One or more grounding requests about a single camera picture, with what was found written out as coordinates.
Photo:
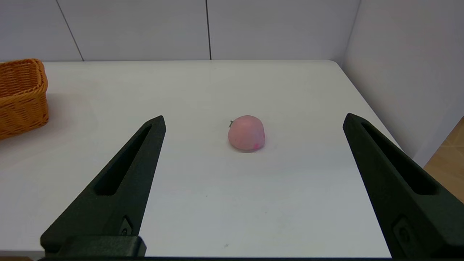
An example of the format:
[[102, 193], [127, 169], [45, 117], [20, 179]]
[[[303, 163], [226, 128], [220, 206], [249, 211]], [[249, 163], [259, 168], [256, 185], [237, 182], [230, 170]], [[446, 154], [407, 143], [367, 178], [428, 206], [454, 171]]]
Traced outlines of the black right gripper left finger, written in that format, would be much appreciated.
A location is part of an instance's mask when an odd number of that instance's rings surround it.
[[166, 133], [164, 117], [144, 123], [40, 237], [46, 258], [136, 258]]

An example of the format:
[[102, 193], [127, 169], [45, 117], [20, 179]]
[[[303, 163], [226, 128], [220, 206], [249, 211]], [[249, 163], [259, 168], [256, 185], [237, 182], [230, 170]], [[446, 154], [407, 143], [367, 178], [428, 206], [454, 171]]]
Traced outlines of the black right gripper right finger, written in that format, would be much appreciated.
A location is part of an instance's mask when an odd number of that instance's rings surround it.
[[394, 259], [462, 259], [464, 205], [366, 119], [343, 131]]

